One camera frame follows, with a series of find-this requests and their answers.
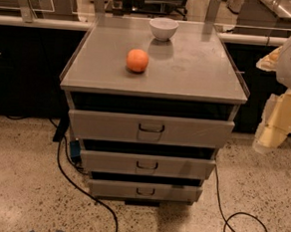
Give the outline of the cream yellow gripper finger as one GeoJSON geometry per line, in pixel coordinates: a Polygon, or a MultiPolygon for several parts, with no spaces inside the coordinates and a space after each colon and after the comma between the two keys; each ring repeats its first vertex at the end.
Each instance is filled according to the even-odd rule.
{"type": "Polygon", "coordinates": [[[281,96],[272,94],[266,101],[261,123],[255,132],[252,147],[261,154],[276,149],[291,133],[291,90],[281,96]]]}

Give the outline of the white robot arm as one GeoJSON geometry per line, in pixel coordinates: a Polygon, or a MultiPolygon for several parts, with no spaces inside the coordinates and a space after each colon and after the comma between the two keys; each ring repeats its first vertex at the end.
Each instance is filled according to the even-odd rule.
{"type": "Polygon", "coordinates": [[[256,67],[274,71],[279,84],[286,87],[281,96],[266,101],[252,147],[261,154],[276,149],[291,133],[291,36],[279,48],[258,60],[256,67]]]}

